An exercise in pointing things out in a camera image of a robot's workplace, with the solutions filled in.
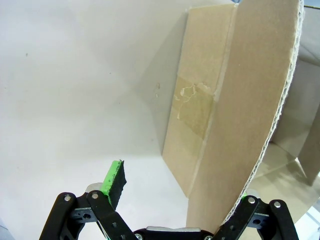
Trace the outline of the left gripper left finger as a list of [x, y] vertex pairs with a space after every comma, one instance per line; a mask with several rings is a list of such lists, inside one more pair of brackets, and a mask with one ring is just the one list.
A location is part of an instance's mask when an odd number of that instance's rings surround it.
[[115, 160], [103, 182], [91, 184], [83, 195], [60, 193], [39, 240], [78, 240], [87, 223], [96, 223], [105, 240], [137, 240], [116, 211], [126, 183], [124, 162]]

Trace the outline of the large brown cardboard box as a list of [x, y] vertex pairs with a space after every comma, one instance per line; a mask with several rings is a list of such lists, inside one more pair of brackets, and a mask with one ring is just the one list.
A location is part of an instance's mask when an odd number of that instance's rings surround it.
[[186, 227], [215, 233], [250, 194], [297, 222], [320, 199], [320, 0], [189, 9], [162, 157]]

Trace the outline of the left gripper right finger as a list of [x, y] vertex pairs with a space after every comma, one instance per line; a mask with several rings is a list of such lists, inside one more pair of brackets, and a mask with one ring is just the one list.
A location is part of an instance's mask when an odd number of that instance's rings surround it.
[[216, 240], [239, 240], [246, 228], [256, 229], [261, 240], [299, 240], [288, 206], [280, 199], [265, 203], [253, 195], [243, 197]]

